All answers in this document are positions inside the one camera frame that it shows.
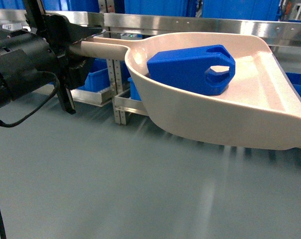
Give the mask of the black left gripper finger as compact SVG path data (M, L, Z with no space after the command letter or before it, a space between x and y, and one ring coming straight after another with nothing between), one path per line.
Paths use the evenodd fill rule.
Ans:
M70 58L69 64L66 67L66 88L69 90L74 90L84 86L94 61L95 59L91 57Z
M102 27L87 27L69 23L69 43L75 44L95 35L100 35L105 30Z

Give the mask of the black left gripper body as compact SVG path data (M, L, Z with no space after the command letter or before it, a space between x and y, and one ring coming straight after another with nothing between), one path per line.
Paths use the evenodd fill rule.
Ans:
M47 22L49 15L44 9L43 2L41 0L24 0L23 4L26 10L26 19L31 30L47 41L50 49L57 58L58 66L60 67L59 73L57 74L60 89L57 95L62 109L69 114L74 114L76 113L75 105L71 92L67 89L66 71L64 69L67 63L65 56L66 47L58 42L58 37L56 36L57 31L52 26L49 26Z

